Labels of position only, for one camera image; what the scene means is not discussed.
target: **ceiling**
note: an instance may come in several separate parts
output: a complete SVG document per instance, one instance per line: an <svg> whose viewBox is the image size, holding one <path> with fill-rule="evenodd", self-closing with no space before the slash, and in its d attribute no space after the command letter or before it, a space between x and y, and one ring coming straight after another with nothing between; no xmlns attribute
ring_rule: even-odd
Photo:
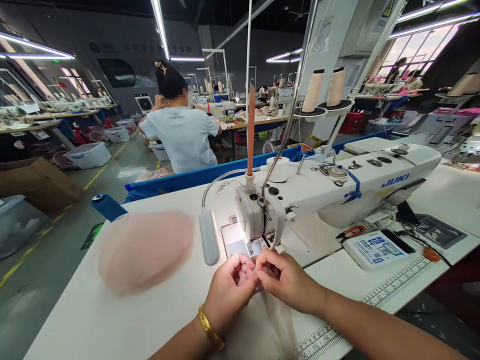
<svg viewBox="0 0 480 360"><path fill-rule="evenodd" d="M252 0L253 8L265 0ZM409 0L404 14L445 0ZM252 21L254 29L304 33L312 0L275 0ZM151 0L0 0L2 3L47 6L58 9L152 17ZM161 0L166 19L196 25L233 26L249 10L247 0ZM480 10L480 0L469 0L448 10L436 11L395 26L394 31L417 27Z"/></svg>

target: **gold bangle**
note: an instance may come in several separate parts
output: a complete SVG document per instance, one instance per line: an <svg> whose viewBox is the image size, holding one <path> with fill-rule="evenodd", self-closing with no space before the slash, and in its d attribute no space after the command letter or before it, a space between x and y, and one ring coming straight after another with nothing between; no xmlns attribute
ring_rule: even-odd
<svg viewBox="0 0 480 360"><path fill-rule="evenodd" d="M198 318L200 319L201 326L203 330L205 330L208 338L215 344L218 350L222 350L225 347L225 342L219 338L219 336L210 326L210 323L205 316L203 305L200 305L200 307L198 308Z"/></svg>

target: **blue thread spool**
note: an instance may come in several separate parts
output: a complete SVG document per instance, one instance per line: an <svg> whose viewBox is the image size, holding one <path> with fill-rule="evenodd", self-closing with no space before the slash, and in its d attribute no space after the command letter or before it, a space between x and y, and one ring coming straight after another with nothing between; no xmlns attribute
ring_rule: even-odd
<svg viewBox="0 0 480 360"><path fill-rule="evenodd" d="M111 196L105 194L94 196L91 199L91 206L111 223L122 215L129 213Z"/></svg>

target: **juki logo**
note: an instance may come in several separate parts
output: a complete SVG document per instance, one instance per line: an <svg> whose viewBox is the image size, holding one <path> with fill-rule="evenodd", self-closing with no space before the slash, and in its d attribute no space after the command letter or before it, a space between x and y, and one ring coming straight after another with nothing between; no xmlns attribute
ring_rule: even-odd
<svg viewBox="0 0 480 360"><path fill-rule="evenodd" d="M402 182L404 180L407 180L409 178L409 176L410 176L410 173L402 175L402 176L394 177L393 179L390 179L386 183L384 183L381 187L385 188L387 186Z"/></svg>

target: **white t-shirt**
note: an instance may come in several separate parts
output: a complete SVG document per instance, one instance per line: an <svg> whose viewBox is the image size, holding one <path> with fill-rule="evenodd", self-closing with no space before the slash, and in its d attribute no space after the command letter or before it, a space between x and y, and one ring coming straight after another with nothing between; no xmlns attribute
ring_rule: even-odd
<svg viewBox="0 0 480 360"><path fill-rule="evenodd" d="M140 127L150 139L160 139L175 174L217 165L209 135L217 136L219 125L202 110L163 108L150 112Z"/></svg>

